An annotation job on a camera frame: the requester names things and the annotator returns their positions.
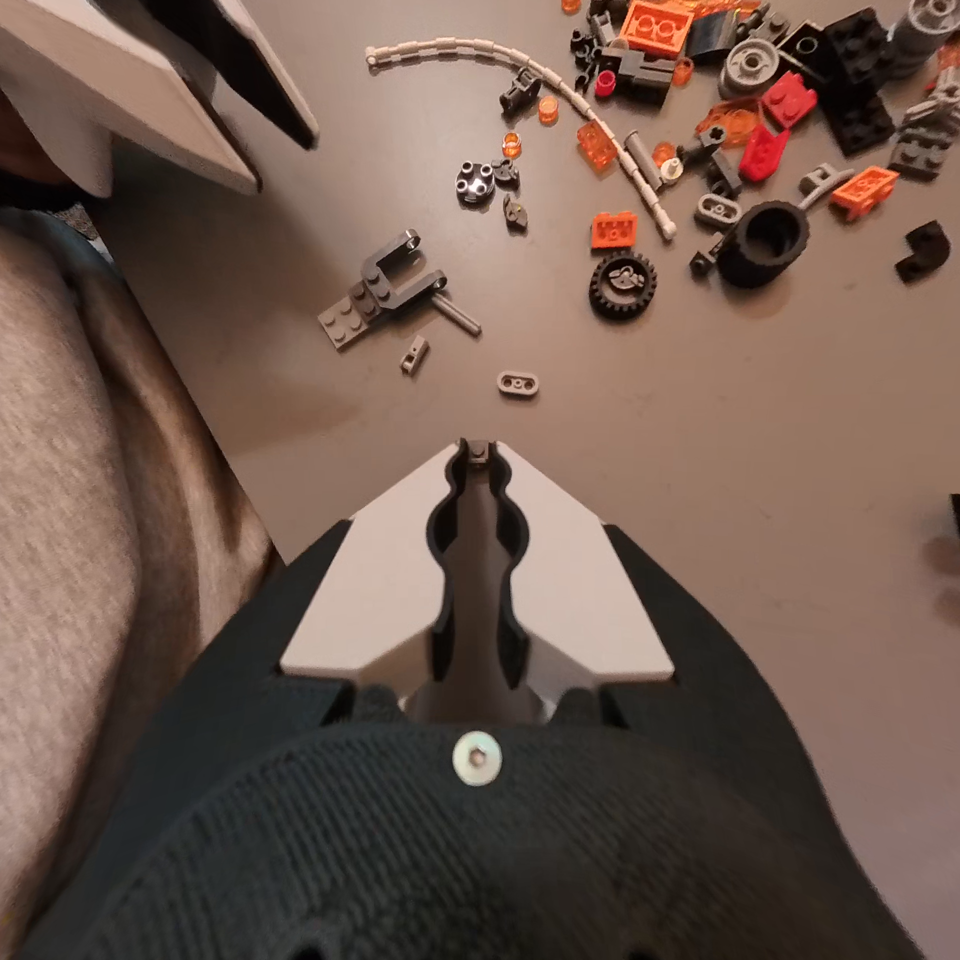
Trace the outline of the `dark brown lego brick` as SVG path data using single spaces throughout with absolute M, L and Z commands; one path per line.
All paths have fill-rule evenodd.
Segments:
M 621 50 L 614 95 L 660 109 L 673 85 L 677 61 Z

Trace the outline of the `large orange lego brick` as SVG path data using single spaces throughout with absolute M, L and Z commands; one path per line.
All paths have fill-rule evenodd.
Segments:
M 631 1 L 618 39 L 631 50 L 675 61 L 683 54 L 693 21 L 692 8 L 680 2 Z

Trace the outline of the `orange lego bracket brick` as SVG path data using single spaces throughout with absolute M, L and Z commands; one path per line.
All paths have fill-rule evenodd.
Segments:
M 597 253 L 630 249 L 636 244 L 638 225 L 638 215 L 630 210 L 596 214 L 590 228 L 591 251 Z
M 834 189 L 829 203 L 843 211 L 846 222 L 856 222 L 889 198 L 899 177 L 894 170 L 871 165 Z

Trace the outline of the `dark grey lego cross connector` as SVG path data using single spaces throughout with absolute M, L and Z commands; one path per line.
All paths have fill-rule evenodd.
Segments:
M 708 126 L 695 132 L 687 143 L 679 144 L 676 157 L 684 167 L 706 163 L 725 144 L 726 140 L 727 130 L 725 126 Z

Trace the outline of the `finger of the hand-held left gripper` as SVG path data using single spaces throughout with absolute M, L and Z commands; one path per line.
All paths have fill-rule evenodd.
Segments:
M 116 138 L 242 194 L 260 189 L 210 105 L 154 47 L 88 2 L 1 3 L 2 92 L 66 177 L 114 190 Z
M 306 99 L 242 2 L 148 1 L 146 9 L 301 149 L 317 148 L 319 127 Z

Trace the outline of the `black lego plate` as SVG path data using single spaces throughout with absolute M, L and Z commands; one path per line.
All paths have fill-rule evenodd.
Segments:
M 822 112 L 842 152 L 851 158 L 887 142 L 894 121 L 881 91 L 894 55 L 887 30 L 872 6 L 865 6 L 822 31 L 827 78 Z

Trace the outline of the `black lego claw pieces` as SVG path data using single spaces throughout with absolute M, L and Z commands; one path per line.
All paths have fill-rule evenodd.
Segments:
M 582 27 L 573 30 L 570 51 L 579 74 L 591 74 L 602 52 L 619 39 L 619 29 L 607 8 L 591 13 Z

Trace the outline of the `black curved lego piece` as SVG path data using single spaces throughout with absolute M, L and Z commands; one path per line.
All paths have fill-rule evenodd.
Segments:
M 930 220 L 908 231 L 904 243 L 908 254 L 894 264 L 894 270 L 906 286 L 935 274 L 947 264 L 953 253 L 953 243 L 938 220 Z

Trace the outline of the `grey lego cylinder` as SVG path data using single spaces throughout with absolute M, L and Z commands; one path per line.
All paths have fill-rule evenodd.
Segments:
M 889 36 L 891 80 L 919 71 L 958 29 L 958 1 L 910 1 Z

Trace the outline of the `light grey lego tube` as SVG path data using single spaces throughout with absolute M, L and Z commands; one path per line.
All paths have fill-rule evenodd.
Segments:
M 647 185 L 654 192 L 660 192 L 665 185 L 661 166 L 654 160 L 652 151 L 646 146 L 636 128 L 626 135 L 623 146 Z

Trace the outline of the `clear orange lego plate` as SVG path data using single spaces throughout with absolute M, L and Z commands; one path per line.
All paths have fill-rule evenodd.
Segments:
M 576 137 L 583 159 L 596 174 L 604 174 L 618 160 L 618 145 L 598 119 L 580 126 Z

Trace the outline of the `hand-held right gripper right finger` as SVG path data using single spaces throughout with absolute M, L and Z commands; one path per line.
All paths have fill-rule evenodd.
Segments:
M 554 710 L 570 690 L 666 682 L 666 652 L 601 519 L 506 443 L 489 453 L 496 537 L 509 555 L 497 654 L 509 689 Z

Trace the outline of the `grey lego fork plate assembly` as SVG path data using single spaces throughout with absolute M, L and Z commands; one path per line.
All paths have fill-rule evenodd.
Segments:
M 426 272 L 402 288 L 391 281 L 394 270 L 418 255 L 421 242 L 420 234 L 408 228 L 380 246 L 364 260 L 359 280 L 318 315 L 320 329 L 337 353 L 446 288 L 448 278 L 442 270 Z

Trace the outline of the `light grey lego wheel hub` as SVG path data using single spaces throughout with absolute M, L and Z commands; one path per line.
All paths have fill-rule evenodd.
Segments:
M 776 80 L 780 53 L 770 41 L 749 36 L 728 53 L 718 78 L 722 100 L 760 98 Z

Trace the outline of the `silver curved lego piece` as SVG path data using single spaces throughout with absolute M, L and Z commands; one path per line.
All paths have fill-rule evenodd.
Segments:
M 737 43 L 739 7 L 718 9 L 696 18 L 690 25 L 684 55 L 694 66 L 722 63 Z

